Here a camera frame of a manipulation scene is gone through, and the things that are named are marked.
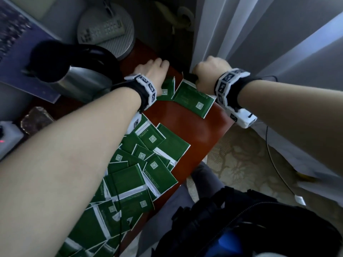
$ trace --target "hand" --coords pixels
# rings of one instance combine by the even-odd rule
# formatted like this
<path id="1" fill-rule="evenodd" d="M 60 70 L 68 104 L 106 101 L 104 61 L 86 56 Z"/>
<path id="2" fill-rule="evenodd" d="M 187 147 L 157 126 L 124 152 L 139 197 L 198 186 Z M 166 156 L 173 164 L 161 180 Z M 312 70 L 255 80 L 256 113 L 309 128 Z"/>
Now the hand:
<path id="1" fill-rule="evenodd" d="M 209 56 L 206 61 L 197 64 L 192 71 L 199 78 L 195 83 L 197 90 L 208 95 L 214 95 L 214 86 L 218 78 L 230 69 L 232 68 L 226 60 Z"/>
<path id="2" fill-rule="evenodd" d="M 145 65 L 138 65 L 135 68 L 134 74 L 142 74 L 146 76 L 154 84 L 157 90 L 157 96 L 162 95 L 162 83 L 164 82 L 169 68 L 169 61 L 158 58 L 155 61 L 149 60 Z"/>

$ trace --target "remote control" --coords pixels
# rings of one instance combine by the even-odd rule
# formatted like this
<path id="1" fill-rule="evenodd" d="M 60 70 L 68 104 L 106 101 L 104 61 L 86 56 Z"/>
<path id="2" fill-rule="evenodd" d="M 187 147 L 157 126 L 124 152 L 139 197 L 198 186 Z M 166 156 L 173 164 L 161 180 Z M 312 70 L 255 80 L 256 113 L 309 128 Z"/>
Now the remote control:
<path id="1" fill-rule="evenodd" d="M 89 27 L 81 32 L 81 42 L 84 44 L 98 44 L 113 39 L 125 33 L 124 25 L 118 17 L 114 17 L 101 24 Z"/>

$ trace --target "person's right arm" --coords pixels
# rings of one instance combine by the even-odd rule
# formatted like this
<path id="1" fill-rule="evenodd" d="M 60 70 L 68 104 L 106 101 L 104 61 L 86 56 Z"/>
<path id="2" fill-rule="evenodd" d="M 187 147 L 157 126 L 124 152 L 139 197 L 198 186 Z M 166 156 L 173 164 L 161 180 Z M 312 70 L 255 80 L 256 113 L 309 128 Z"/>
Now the person's right arm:
<path id="1" fill-rule="evenodd" d="M 193 70 L 199 77 L 198 90 L 212 95 L 216 80 L 230 69 L 220 58 L 199 63 Z M 343 175 L 343 92 L 255 80 L 241 90 L 238 104 Z"/>

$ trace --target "black bag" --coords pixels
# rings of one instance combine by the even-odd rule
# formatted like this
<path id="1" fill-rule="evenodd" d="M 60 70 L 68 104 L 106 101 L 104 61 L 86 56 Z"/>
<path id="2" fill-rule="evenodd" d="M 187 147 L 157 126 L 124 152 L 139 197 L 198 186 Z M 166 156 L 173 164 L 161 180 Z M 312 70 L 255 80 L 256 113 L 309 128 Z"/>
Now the black bag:
<path id="1" fill-rule="evenodd" d="M 227 229 L 240 238 L 243 256 L 272 252 L 288 257 L 335 257 L 342 245 L 338 230 L 314 212 L 254 190 L 243 193 L 225 187 L 192 208 L 180 207 L 172 220 L 172 229 L 152 257 L 201 257 Z"/>

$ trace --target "forearm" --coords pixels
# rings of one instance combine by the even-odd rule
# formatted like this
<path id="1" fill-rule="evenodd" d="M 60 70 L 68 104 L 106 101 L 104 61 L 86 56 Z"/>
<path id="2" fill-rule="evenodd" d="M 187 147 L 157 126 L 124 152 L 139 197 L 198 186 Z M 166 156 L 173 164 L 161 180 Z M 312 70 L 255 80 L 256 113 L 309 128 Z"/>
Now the forearm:
<path id="1" fill-rule="evenodd" d="M 238 103 L 343 175 L 343 92 L 256 80 L 242 89 Z"/>
<path id="2" fill-rule="evenodd" d="M 55 255 L 140 104 L 138 93 L 119 88 L 49 125 L 0 164 L 4 255 Z"/>

